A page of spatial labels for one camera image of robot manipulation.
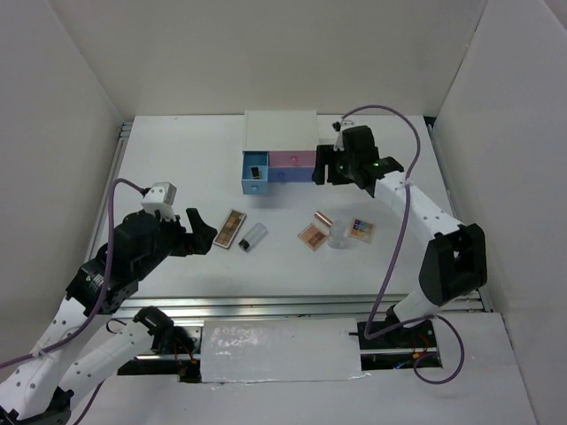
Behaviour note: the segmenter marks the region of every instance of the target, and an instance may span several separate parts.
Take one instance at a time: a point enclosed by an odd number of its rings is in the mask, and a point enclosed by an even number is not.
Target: white wall
[[[545,3],[490,0],[435,127],[541,424],[564,423],[567,393],[566,82],[567,32]]]
[[[3,344],[8,359],[32,348],[84,260],[118,127],[45,2],[0,2],[0,58],[0,322],[12,327],[0,335],[17,335]]]
[[[546,0],[546,3],[559,19],[559,22],[567,28],[567,2],[565,0]]]
[[[436,115],[485,0],[51,0],[126,118]]]

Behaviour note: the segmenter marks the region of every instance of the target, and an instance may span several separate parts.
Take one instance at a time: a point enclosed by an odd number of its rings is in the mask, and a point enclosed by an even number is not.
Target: white drawer unit
[[[268,181],[311,182],[318,143],[316,111],[247,111],[243,193],[268,193]]]

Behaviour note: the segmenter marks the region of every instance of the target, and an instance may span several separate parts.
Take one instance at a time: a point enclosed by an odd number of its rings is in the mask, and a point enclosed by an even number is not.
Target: eyeshadow palette
[[[327,240],[327,235],[325,235],[317,226],[310,224],[303,230],[298,238],[307,245],[311,251],[315,251]]]
[[[242,226],[242,223],[245,221],[246,214],[243,212],[238,212],[236,210],[230,210],[230,214],[227,219],[224,221],[221,230],[219,230],[219,234],[214,239],[214,244],[220,246],[227,250],[230,247],[230,244],[236,237],[238,230]]]
[[[354,219],[353,225],[348,231],[348,235],[359,241],[366,243],[372,242],[372,235],[374,235],[374,228],[376,226],[370,221],[365,221],[363,219]]]

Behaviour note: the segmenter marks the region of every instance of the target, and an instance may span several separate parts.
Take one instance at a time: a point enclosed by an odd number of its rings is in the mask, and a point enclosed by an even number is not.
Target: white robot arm
[[[0,384],[0,425],[66,423],[71,409],[116,369],[137,354],[147,352],[156,338],[172,337],[173,322],[159,309],[146,307],[118,335],[77,359],[85,344],[121,303],[136,293],[138,283],[161,261],[170,255],[205,255],[211,249],[216,230],[201,220],[196,209],[189,208],[186,213],[193,233],[187,233],[172,208],[175,192],[170,183],[155,183],[144,189],[143,210],[130,214],[112,229],[113,264],[108,289],[97,314],[81,333],[74,336],[101,294],[106,245],[81,266],[32,352],[16,359],[20,361],[0,365],[26,361]],[[52,347],[65,338],[68,342]]]
[[[417,288],[388,312],[390,324],[423,318],[486,283],[485,234],[476,224],[463,225],[442,211],[391,157],[380,158],[366,126],[340,131],[335,145],[317,146],[313,181],[355,183],[404,217],[407,190],[409,223],[425,249]],[[413,321],[405,326],[415,326]]]

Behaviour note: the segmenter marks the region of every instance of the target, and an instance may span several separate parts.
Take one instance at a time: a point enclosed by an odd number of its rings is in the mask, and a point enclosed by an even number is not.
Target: clear plastic container
[[[264,227],[262,223],[256,223],[253,228],[242,238],[242,241],[238,243],[240,249],[244,252],[248,252],[254,246],[258,244],[262,237],[267,234],[268,230]]]
[[[330,226],[329,239],[327,244],[331,248],[340,248],[341,244],[345,241],[346,224],[342,220],[335,220]]]

